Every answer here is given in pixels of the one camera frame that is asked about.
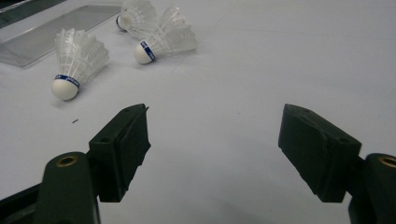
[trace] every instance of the blue band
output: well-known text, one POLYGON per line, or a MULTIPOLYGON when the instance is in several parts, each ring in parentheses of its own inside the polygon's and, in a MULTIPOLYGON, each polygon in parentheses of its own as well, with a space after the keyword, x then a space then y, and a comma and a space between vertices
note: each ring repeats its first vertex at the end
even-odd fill
POLYGON ((142 41, 140 45, 143 47, 147 55, 150 57, 152 61, 155 60, 155 55, 152 53, 151 49, 149 48, 149 45, 146 43, 146 41, 142 41))
POLYGON ((65 76, 65 75, 58 75, 58 76, 55 77, 55 80, 56 80, 56 79, 61 79, 61 80, 66 80, 66 81, 68 81, 68 82, 71 82, 71 83, 73 83, 75 86, 77 86, 77 88, 79 89, 79 83, 78 83, 78 81, 75 80, 75 79, 73 79, 72 77, 68 77, 68 76, 65 76))

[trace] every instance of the shuttlecock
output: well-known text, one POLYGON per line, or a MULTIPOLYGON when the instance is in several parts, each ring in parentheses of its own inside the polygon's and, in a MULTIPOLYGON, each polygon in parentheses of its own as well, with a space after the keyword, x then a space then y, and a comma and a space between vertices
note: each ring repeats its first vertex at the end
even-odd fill
POLYGON ((52 93, 61 100, 70 100, 92 75, 108 62, 105 45, 85 31, 62 31, 55 39, 59 75, 52 82, 52 93))
POLYGON ((126 0, 122 4, 116 23, 139 40, 149 36, 157 24, 155 7, 149 0, 126 0))
POLYGON ((134 49, 139 63, 150 63, 165 54, 176 54, 196 49, 198 42, 191 26, 179 13, 179 8, 170 6, 157 23, 153 33, 134 49))

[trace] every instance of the shuttlecock feather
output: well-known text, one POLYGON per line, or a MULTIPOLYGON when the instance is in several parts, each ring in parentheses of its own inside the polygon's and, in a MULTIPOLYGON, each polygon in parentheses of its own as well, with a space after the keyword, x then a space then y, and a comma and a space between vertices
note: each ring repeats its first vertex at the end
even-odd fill
POLYGON ((108 62, 105 45, 85 31, 62 31, 55 39, 59 75, 52 82, 52 93, 61 100, 70 100, 80 86, 108 62))
POLYGON ((178 7, 170 6, 163 13, 153 33, 136 46, 134 57, 139 63, 150 63, 165 54, 196 49, 197 45, 191 25, 179 13, 178 7))
POLYGON ((155 7, 149 0, 126 0, 117 17, 117 25, 139 40, 149 36, 157 24, 155 7))

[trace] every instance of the clear plastic tray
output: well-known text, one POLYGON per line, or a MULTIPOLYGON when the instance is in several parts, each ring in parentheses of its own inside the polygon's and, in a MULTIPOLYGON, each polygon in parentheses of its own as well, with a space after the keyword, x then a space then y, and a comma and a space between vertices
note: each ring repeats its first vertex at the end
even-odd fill
POLYGON ((54 50, 64 29, 90 30, 120 12, 118 6, 83 6, 0 43, 0 62, 27 66, 54 50))

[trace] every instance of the table surface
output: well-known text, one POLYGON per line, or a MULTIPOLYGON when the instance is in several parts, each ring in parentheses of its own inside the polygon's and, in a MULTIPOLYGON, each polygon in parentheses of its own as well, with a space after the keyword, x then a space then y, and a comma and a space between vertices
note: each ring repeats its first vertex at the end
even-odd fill
MULTIPOLYGON (((158 14, 170 4, 151 2, 158 14)), ((50 91, 54 52, 0 64, 0 198, 144 103, 152 147, 123 201, 100 203, 103 223, 349 223, 350 196, 321 203, 278 148, 282 110, 317 112, 360 140, 363 158, 395 155, 396 1, 173 3, 196 51, 140 65, 112 18, 90 31, 109 64, 69 102, 50 91)))

